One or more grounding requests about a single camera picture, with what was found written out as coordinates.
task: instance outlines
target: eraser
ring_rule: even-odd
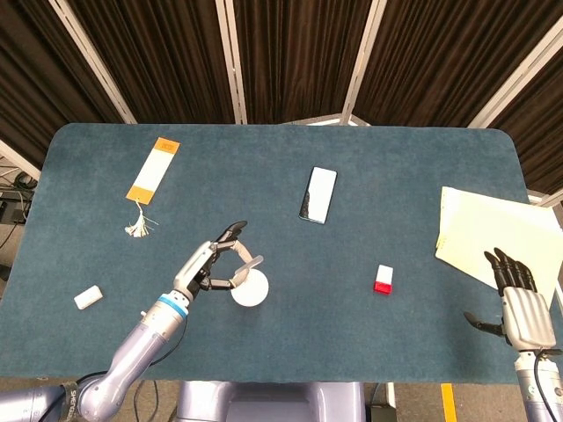
[[[74,298],[74,302],[79,309],[86,309],[93,303],[99,301],[102,297],[101,290],[98,286],[92,286]]]
[[[392,266],[379,266],[377,268],[376,282],[373,285],[373,291],[383,295],[390,295],[393,290],[393,286],[391,285],[392,278]]]

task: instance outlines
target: bookmark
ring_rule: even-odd
[[[143,214],[143,209],[139,204],[149,205],[174,155],[178,152],[178,148],[179,142],[158,138],[141,171],[139,171],[139,175],[129,189],[127,199],[133,200],[139,208],[139,218],[136,223],[125,228],[130,236],[145,237],[149,234],[147,229],[150,229],[150,227],[147,226],[146,221],[153,221]]]

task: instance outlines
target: yellow floor stripe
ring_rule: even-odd
[[[457,422],[456,404],[454,403],[454,389],[451,384],[441,384],[443,416],[446,422]]]

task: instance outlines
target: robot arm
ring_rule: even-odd
[[[237,222],[227,228],[215,242],[205,242],[184,264],[174,278],[174,289],[161,295],[155,304],[143,313],[141,322],[129,333],[112,359],[109,370],[102,376],[80,381],[67,394],[66,420],[77,415],[89,422],[102,422],[114,416],[131,384],[156,363],[173,333],[186,324],[188,308],[201,289],[232,289],[244,282],[250,268],[262,262],[252,258],[238,241],[246,222]],[[245,264],[229,280],[210,279],[211,267],[220,254],[227,250],[238,253]],[[0,422],[31,420],[32,422],[58,421],[62,414],[61,387],[42,387],[0,395]]]
[[[530,269],[500,249],[485,252],[491,263],[502,303],[502,324],[465,318],[480,331],[504,337],[520,357],[515,370],[520,383],[526,416],[530,422],[563,422],[563,389],[557,365],[547,359],[560,354],[553,350],[555,333],[544,297],[537,292]]]

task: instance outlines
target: dark curtain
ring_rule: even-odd
[[[140,123],[234,122],[212,0],[71,0]]]
[[[353,113],[466,127],[562,14],[560,0],[390,1]]]
[[[48,2],[0,1],[0,139],[41,167],[71,121],[122,119]]]
[[[370,0],[236,0],[249,123],[340,113]]]
[[[555,193],[563,188],[563,50],[491,127],[514,139],[529,189]]]

